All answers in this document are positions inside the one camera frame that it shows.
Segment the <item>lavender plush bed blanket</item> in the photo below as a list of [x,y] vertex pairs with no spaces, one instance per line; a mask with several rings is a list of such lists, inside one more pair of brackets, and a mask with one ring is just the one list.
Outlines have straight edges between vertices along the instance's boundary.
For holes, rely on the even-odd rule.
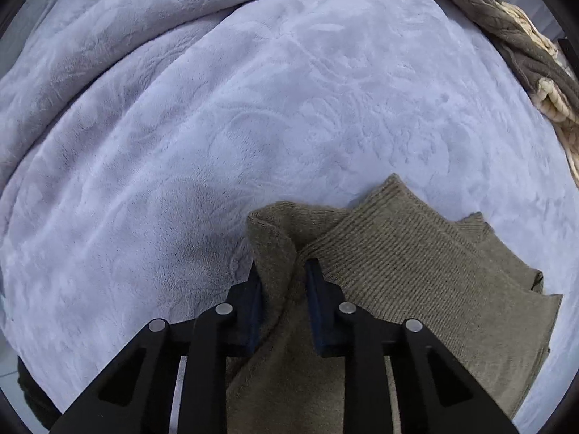
[[351,210],[392,175],[561,297],[508,416],[538,432],[578,369],[578,183],[455,3],[26,0],[1,38],[2,331],[65,410],[147,322],[247,279],[251,212]]

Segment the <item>olive green knit sweater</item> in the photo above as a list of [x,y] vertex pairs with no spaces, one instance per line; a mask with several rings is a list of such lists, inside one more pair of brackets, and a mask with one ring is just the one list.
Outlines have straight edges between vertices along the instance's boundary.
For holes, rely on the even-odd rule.
[[342,362],[316,354],[304,265],[375,318],[425,323],[507,416],[549,352],[561,297],[496,237],[482,214],[448,221],[390,176],[356,208],[277,202],[251,212],[246,236],[264,286],[259,349],[234,366],[232,433],[339,433]]

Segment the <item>brown and cream striped garment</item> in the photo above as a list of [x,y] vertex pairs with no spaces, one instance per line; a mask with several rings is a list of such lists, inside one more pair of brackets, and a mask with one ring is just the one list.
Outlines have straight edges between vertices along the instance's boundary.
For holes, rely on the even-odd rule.
[[557,46],[524,11],[503,0],[451,0],[488,34],[532,104],[551,122],[578,179],[578,81],[557,59]]

